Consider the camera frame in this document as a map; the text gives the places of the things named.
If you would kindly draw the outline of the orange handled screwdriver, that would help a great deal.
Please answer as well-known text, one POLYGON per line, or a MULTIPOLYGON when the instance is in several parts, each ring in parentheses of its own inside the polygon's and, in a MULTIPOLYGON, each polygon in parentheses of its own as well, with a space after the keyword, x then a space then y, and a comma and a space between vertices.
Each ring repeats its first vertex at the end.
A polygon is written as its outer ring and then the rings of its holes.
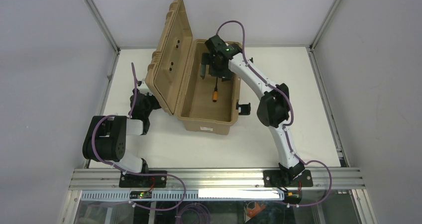
POLYGON ((216 77, 215 86, 212 94, 212 101, 216 103, 218 100, 218 77, 216 77))

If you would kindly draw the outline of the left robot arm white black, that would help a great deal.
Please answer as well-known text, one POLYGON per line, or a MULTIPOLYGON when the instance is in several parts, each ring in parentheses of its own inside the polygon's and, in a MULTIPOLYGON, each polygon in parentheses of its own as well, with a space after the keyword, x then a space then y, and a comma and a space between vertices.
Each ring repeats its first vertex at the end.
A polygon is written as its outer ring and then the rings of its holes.
POLYGON ((144 79, 137 82, 132 92, 130 104, 134 106, 129 111, 130 117, 116 114, 92 117, 82 154, 86 159, 120 168, 123 173, 148 174, 146 160, 126 151, 126 137, 146 135, 150 128, 150 114, 161 106, 144 79))

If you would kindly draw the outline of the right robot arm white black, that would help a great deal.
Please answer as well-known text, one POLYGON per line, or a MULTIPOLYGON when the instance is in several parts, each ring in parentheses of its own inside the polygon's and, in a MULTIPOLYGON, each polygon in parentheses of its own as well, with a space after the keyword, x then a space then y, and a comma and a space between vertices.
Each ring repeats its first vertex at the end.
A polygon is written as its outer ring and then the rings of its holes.
POLYGON ((236 76, 255 93, 259 99, 257 117, 269 128, 278 151, 279 181, 284 186, 293 183, 304 172, 305 165, 299 159, 289 130, 294 118, 289 88, 264 76, 238 44, 226 43, 214 35, 205 41, 205 46, 208 51, 203 54, 201 77, 206 73, 222 80, 236 76))

